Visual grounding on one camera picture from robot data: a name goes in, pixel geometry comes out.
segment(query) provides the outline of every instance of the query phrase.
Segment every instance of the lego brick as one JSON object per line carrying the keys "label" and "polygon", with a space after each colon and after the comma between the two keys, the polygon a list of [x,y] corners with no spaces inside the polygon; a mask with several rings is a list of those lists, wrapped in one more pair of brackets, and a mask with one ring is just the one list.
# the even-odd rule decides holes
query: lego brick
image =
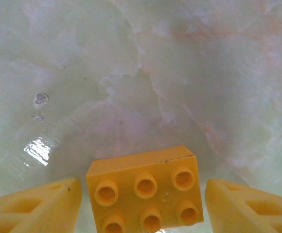
{"label": "lego brick", "polygon": [[203,221],[196,156],[184,146],[94,161],[87,184],[98,233]]}
{"label": "lego brick", "polygon": [[282,197],[225,180],[208,180],[214,233],[282,233]]}
{"label": "lego brick", "polygon": [[0,197],[0,233],[72,233],[81,199],[78,179]]}

